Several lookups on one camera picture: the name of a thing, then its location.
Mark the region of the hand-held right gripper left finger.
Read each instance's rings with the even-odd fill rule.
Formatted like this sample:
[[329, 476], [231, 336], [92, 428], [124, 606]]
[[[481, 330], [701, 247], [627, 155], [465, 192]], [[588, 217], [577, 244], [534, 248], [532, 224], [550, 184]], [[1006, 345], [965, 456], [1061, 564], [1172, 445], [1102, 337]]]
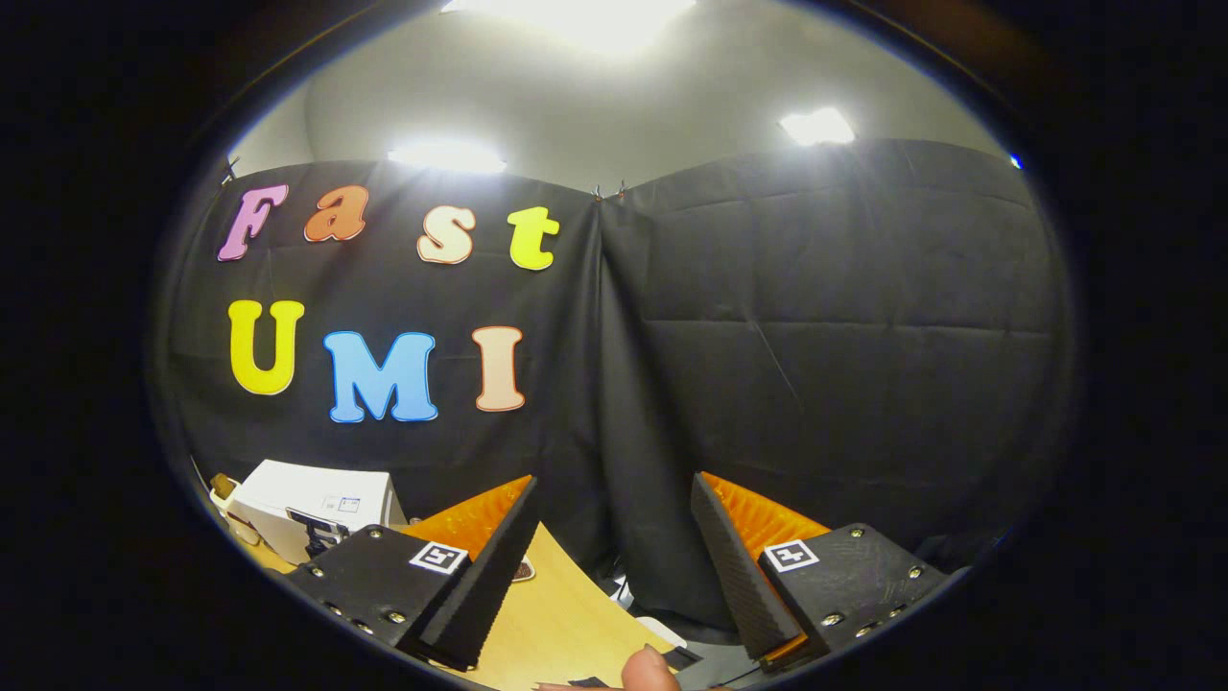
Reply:
[[285, 576], [368, 639], [474, 668], [539, 524], [526, 475], [395, 530], [371, 524]]

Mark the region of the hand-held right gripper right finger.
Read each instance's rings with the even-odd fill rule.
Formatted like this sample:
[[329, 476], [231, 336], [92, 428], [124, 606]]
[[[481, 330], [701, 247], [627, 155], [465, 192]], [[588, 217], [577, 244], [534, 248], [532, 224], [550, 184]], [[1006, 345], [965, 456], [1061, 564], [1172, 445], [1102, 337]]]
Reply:
[[836, 655], [957, 581], [865, 522], [826, 528], [711, 473], [693, 477], [690, 512], [743, 647], [765, 673]]

